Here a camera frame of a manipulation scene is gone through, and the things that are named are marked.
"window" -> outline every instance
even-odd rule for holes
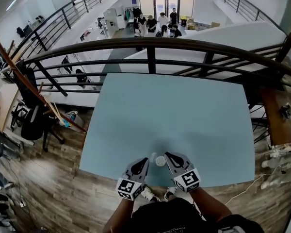
[[[194,0],[180,0],[180,18],[192,17]]]
[[[149,15],[154,14],[154,5],[153,0],[140,0],[141,11],[144,16],[147,18]]]

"wooden table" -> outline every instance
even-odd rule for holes
[[[16,84],[4,84],[0,88],[0,132],[3,132],[8,117],[17,98],[18,87]]]
[[[261,96],[269,124],[272,145],[291,142],[291,119],[285,119],[279,112],[287,103],[291,106],[291,93],[274,89],[261,89]]]

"wood plank floor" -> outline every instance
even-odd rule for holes
[[[88,127],[93,111],[86,108],[77,110]],[[101,232],[104,223],[120,202],[114,190],[116,181],[80,171],[78,167],[85,134],[59,129],[57,132],[65,138],[65,144],[60,145],[50,136],[48,153],[42,151],[40,139],[35,146],[25,147],[20,161],[0,158],[0,171],[9,180],[20,184],[20,189],[13,188],[8,192],[15,201],[15,227],[19,232],[29,232],[41,226],[57,233]],[[263,131],[263,128],[258,128],[255,136]],[[266,151],[266,140],[256,144],[256,178],[271,173],[269,169],[260,168],[261,162],[267,159],[264,154]],[[281,233],[291,210],[291,183],[260,190],[259,186],[266,178],[264,176],[255,182],[247,193],[232,200],[228,207],[233,213],[259,223],[265,232]],[[205,190],[225,203],[251,183]],[[165,192],[163,187],[155,187],[155,191],[159,197]],[[20,201],[19,192],[28,205],[24,209],[17,203]],[[183,193],[178,196],[192,202]],[[146,203],[139,196],[134,209]]]

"black device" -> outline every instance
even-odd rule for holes
[[[279,112],[285,119],[291,119],[291,106],[286,104],[280,107]]]

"white ball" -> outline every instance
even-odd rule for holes
[[[164,166],[166,164],[166,159],[164,156],[159,156],[156,158],[155,163],[158,166]]]

